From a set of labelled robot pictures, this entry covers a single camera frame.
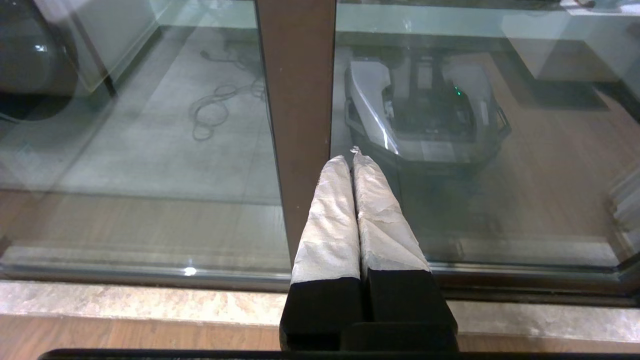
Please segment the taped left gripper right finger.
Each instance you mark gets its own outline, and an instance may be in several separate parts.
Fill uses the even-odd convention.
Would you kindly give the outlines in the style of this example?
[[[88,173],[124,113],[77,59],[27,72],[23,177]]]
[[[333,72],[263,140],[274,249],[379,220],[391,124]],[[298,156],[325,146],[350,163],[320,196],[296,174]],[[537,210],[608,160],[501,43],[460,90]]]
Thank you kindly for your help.
[[[353,182],[371,321],[457,333],[457,321],[381,167],[356,152]]]

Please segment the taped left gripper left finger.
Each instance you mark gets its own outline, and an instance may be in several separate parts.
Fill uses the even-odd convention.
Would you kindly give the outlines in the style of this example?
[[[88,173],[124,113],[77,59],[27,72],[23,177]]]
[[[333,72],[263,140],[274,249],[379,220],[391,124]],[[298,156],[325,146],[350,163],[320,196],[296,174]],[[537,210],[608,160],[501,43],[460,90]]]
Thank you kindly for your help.
[[[338,351],[344,330],[364,320],[361,248],[353,182],[342,155],[318,178],[279,322],[284,351]]]

